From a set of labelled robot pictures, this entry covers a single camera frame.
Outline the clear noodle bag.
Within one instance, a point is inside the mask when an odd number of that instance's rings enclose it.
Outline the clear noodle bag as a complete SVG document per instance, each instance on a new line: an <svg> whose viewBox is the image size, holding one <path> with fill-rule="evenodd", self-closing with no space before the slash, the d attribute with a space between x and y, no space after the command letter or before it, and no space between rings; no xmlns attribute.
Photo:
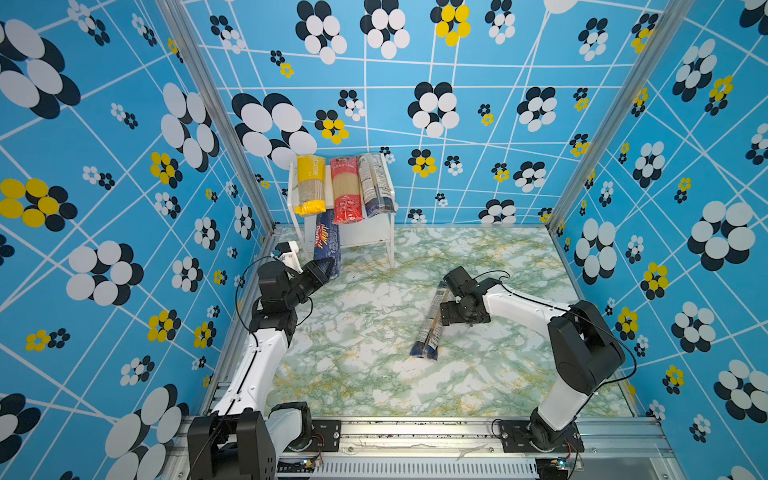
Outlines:
<svg viewBox="0 0 768 480"><path fill-rule="evenodd" d="M357 163L366 216L395 213L394 191L389 184L384 155L365 153L357 157Z"/></svg>
<svg viewBox="0 0 768 480"><path fill-rule="evenodd" d="M430 303L426 318L411 347L411 357L428 360L438 359L439 342L444 329L441 319L441 304L446 301L446 295L449 293L446 282L441 280Z"/></svg>

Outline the dark blue spaghetti bag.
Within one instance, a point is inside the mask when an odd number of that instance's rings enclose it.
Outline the dark blue spaghetti bag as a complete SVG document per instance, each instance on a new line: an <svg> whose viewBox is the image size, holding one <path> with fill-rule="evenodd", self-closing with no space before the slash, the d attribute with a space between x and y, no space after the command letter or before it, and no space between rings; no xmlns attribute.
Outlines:
<svg viewBox="0 0 768 480"><path fill-rule="evenodd" d="M328 209L317 215L314 230L313 259L329 280L338 278L341 270L340 233L334 220L335 211Z"/></svg>

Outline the red spaghetti bag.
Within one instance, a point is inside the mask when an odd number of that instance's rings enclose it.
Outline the red spaghetti bag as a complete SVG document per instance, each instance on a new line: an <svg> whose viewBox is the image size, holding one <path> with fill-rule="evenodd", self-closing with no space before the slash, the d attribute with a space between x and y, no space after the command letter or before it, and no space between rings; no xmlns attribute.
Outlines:
<svg viewBox="0 0 768 480"><path fill-rule="evenodd" d="M358 162L355 157L337 157L330 161L334 197L334 223L363 220Z"/></svg>

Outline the yellow spaghetti bag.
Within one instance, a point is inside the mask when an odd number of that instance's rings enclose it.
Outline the yellow spaghetti bag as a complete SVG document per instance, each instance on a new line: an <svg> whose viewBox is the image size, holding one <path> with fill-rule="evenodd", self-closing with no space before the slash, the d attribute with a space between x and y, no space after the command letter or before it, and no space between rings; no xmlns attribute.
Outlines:
<svg viewBox="0 0 768 480"><path fill-rule="evenodd" d="M326 159L316 155L297 157L297 187L299 203L295 213L306 217L326 211Z"/></svg>

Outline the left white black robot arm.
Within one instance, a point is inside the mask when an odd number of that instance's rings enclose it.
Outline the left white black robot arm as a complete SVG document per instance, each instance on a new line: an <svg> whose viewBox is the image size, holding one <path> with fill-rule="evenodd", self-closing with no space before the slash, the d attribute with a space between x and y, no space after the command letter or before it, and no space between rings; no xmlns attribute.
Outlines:
<svg viewBox="0 0 768 480"><path fill-rule="evenodd" d="M335 260L311 260L297 270L280 260L257 269L259 297L245 325L244 357L233 383L187 432L189 479L274 479L279 455L312 440L308 404L289 402L266 411L277 368L298 326L298 305L330 280Z"/></svg>

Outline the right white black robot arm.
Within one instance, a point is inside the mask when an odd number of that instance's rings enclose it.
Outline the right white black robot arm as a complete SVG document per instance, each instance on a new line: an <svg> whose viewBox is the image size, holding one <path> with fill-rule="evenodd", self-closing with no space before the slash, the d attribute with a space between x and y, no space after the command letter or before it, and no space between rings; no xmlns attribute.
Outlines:
<svg viewBox="0 0 768 480"><path fill-rule="evenodd" d="M454 297L440 306L443 325L503 317L550 341L557 379L531 413L528 430L536 448L553 449L594 393L626 362L623 343L588 301L549 303L508 288L500 279L478 280L462 267L443 280Z"/></svg>

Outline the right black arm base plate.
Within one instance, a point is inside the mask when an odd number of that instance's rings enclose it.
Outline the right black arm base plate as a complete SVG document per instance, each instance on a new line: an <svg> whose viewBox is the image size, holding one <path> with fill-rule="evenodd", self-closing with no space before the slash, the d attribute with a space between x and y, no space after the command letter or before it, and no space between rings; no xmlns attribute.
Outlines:
<svg viewBox="0 0 768 480"><path fill-rule="evenodd" d="M530 420L495 419L492 434L500 440L505 453L583 453L584 443L575 422L563 430L552 430L546 423Z"/></svg>

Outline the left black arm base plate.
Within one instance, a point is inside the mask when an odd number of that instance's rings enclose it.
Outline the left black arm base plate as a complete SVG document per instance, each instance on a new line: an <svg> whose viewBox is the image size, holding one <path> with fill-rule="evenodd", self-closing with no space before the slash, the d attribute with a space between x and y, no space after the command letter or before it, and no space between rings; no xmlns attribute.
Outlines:
<svg viewBox="0 0 768 480"><path fill-rule="evenodd" d="M313 420L312 431L307 440L301 440L297 446L289 446L288 450L296 453L338 452L341 430L340 420Z"/></svg>

